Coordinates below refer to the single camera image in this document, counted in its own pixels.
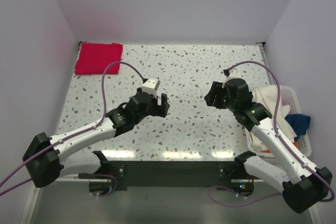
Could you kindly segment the red t shirt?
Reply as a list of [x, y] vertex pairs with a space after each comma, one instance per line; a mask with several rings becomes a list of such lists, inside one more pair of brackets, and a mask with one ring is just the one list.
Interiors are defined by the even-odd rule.
[[76, 75], [103, 74], [106, 67], [121, 61], [123, 45], [82, 42], [79, 58], [75, 65]]

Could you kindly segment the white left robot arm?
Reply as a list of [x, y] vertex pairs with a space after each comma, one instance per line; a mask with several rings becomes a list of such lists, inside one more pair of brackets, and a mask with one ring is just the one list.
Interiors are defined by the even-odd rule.
[[98, 122], [60, 135], [37, 134], [25, 152], [23, 162], [34, 185], [37, 188], [46, 187], [62, 174], [80, 172], [74, 165], [64, 164], [72, 154], [130, 132], [148, 116], [165, 118], [169, 108], [166, 94], [158, 97], [138, 88], [128, 102], [109, 111]]

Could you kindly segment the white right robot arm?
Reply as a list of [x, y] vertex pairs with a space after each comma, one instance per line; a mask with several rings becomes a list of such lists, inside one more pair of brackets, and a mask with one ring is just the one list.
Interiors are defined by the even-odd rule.
[[286, 138], [275, 124], [275, 116], [253, 101], [245, 80], [214, 81], [204, 100], [207, 106], [230, 110], [237, 122], [271, 151], [282, 168], [265, 162], [251, 151], [235, 157], [235, 162], [247, 174], [275, 188], [294, 212], [306, 211], [331, 193], [332, 173], [311, 162]]

